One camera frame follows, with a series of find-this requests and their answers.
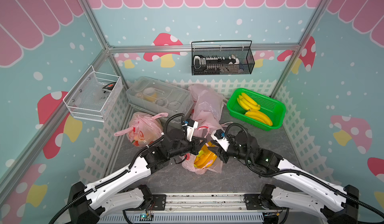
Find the orange banana bunch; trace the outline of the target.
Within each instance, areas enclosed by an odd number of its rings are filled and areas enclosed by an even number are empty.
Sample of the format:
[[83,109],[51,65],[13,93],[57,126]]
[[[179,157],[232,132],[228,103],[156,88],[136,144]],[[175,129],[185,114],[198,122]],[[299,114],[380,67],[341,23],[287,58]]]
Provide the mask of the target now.
[[197,169],[204,169],[214,164],[218,158],[212,151],[208,150],[208,147],[214,146],[211,142],[205,144],[199,151],[194,161],[194,167]]

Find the pink plastic bag front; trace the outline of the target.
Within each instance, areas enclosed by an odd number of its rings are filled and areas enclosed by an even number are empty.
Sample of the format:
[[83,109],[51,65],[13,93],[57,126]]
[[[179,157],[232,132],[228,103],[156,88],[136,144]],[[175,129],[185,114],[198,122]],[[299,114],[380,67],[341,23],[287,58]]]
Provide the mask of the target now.
[[126,135],[128,140],[137,147],[144,147],[159,139],[163,133],[161,117],[168,117],[168,113],[162,112],[152,116],[143,112],[133,114],[129,127],[114,133],[114,136]]

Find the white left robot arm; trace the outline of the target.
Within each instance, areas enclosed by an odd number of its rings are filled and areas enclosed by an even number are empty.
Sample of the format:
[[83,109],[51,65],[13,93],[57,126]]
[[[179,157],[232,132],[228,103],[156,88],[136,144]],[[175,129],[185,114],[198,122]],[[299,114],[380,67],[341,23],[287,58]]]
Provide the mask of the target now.
[[96,224],[114,206],[113,200],[125,201],[123,189],[167,167],[171,159],[198,154],[207,140],[195,137],[198,122],[184,119],[180,113],[170,117],[161,137],[140,149],[130,164],[96,182],[84,185],[78,182],[71,187],[68,203],[50,220],[54,224],[65,212],[72,224]]

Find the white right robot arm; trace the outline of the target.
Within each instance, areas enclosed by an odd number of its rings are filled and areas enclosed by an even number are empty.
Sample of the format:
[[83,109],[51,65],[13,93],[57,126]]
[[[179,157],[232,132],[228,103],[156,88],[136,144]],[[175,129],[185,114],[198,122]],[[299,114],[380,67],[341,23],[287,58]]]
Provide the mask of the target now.
[[334,185],[307,173],[275,152],[260,148],[255,137],[238,123],[226,130],[218,129],[211,135],[212,151],[227,163],[230,158],[243,160],[245,166],[261,178],[275,178],[299,190],[285,191],[265,185],[259,195],[266,209],[275,207],[297,209],[317,216],[328,224],[358,224],[359,208],[363,207],[380,217],[384,213],[359,200],[359,190],[351,185]]

